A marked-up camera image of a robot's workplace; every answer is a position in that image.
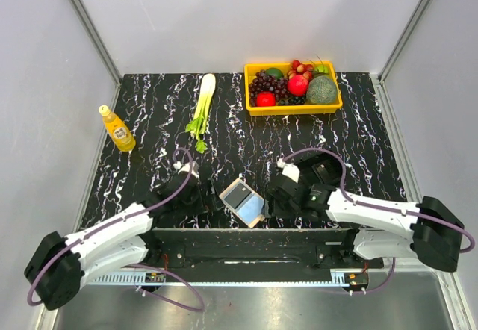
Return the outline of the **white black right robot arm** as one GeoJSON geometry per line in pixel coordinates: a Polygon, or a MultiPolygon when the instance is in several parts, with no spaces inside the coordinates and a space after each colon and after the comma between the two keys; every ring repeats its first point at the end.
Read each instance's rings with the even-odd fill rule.
{"type": "Polygon", "coordinates": [[[375,258],[416,258],[435,270],[457,270],[464,225],[438,199],[392,202],[348,193],[346,166],[329,151],[297,162],[286,157],[277,167],[268,189],[269,215],[357,225],[339,250],[348,267],[375,258]]]}

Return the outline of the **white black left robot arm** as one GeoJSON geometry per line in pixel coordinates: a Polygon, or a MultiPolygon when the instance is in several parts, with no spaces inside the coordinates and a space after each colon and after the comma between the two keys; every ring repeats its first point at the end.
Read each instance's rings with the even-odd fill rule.
{"type": "Polygon", "coordinates": [[[117,215],[67,236],[47,234],[24,270],[31,285],[28,304],[56,310],[95,278],[130,264],[158,264],[162,249],[152,231],[208,212],[198,163],[177,162],[175,167],[167,184],[117,215]]]}

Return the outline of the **beige leather card holder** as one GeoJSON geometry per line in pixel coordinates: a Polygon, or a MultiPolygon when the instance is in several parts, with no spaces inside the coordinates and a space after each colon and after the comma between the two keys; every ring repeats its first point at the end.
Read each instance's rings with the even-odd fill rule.
{"type": "Polygon", "coordinates": [[[266,202],[262,196],[255,192],[244,180],[236,178],[221,194],[220,199],[223,204],[234,213],[248,227],[254,228],[260,221],[264,220],[266,202]],[[238,209],[230,208],[224,201],[223,197],[231,190],[232,186],[237,183],[243,183],[251,191],[250,195],[243,201],[238,209]]]}

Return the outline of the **black credit card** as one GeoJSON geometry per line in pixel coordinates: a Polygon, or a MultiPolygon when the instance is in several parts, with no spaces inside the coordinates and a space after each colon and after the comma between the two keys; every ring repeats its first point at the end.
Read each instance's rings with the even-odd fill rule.
{"type": "Polygon", "coordinates": [[[232,209],[238,209],[251,191],[243,183],[234,184],[231,190],[223,197],[223,201],[232,209]]]}

